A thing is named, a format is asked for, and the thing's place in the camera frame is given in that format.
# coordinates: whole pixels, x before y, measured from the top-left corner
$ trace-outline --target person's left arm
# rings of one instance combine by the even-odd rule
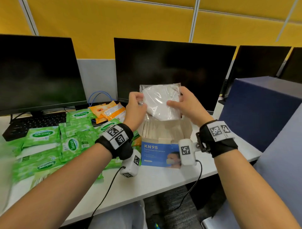
[[[131,92],[126,107],[126,124],[135,131],[143,121],[143,94]],[[0,217],[0,228],[59,228],[112,159],[96,143],[38,184]]]

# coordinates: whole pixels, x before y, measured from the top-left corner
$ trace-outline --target forearm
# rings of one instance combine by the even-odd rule
[[[241,228],[300,228],[284,202],[238,150],[214,161]]]
[[[57,170],[0,217],[0,228],[59,228],[112,159],[95,144]]]

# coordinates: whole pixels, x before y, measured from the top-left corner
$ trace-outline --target computer monitor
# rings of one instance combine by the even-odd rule
[[[181,83],[214,111],[235,46],[114,38],[118,99],[140,85]]]
[[[0,115],[86,104],[71,38],[0,35]]]
[[[248,46],[238,49],[229,78],[222,89],[224,97],[234,79],[260,76],[275,77],[291,47]]]
[[[302,83],[302,48],[293,48],[279,78]]]

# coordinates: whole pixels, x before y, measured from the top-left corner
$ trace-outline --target navy blue storage box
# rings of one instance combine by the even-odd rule
[[[302,84],[269,76],[235,79],[219,120],[263,152],[301,103]]]

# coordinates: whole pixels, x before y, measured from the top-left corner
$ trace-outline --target person's right arm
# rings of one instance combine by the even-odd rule
[[[185,87],[181,87],[181,92],[180,102],[168,101],[167,105],[179,109],[198,127],[213,120],[192,92]],[[301,229],[285,203],[238,150],[223,153],[214,162],[242,229]]]

